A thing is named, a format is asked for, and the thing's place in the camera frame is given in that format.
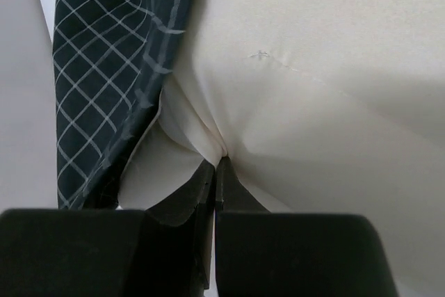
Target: gray surface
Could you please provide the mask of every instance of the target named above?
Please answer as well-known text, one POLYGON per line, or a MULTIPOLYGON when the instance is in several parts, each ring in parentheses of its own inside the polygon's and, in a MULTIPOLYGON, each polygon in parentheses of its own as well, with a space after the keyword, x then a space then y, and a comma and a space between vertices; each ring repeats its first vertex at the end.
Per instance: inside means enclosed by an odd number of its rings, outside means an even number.
POLYGON ((0 0, 0 211, 56 206, 51 42, 39 0, 0 0))

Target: black and white checkered cloth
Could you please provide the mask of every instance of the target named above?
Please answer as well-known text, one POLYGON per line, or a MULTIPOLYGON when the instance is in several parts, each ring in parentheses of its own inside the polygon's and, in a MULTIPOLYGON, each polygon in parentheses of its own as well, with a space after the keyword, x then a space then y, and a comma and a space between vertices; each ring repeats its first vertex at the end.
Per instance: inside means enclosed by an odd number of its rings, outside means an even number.
POLYGON ((157 113, 190 6, 191 0, 56 0, 60 208, 115 204, 124 165, 157 113))

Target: cream fabric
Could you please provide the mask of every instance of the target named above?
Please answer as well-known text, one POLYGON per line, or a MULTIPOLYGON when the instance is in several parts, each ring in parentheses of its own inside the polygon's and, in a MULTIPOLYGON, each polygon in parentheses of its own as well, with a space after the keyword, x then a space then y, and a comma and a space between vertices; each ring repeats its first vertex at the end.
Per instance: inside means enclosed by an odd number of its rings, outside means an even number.
POLYGON ((364 214, 445 295, 445 0, 196 0, 162 104, 122 207, 228 154, 271 209, 364 214))

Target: plaid cloth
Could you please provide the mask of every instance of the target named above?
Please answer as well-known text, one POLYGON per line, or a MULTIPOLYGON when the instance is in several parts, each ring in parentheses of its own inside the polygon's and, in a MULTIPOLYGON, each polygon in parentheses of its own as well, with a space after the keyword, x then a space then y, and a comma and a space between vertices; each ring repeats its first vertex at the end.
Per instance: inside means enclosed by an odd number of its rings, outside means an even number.
POLYGON ((116 205, 156 117, 191 0, 56 0, 58 204, 116 205))

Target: white fabric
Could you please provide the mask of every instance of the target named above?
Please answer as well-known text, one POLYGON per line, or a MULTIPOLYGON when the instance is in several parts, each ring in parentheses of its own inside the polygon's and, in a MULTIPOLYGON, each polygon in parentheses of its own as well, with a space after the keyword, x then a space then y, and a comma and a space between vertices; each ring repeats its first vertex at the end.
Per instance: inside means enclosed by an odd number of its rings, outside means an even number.
POLYGON ((272 209, 364 214, 396 277, 444 296, 444 76, 445 0, 196 0, 120 204, 228 154, 272 209))

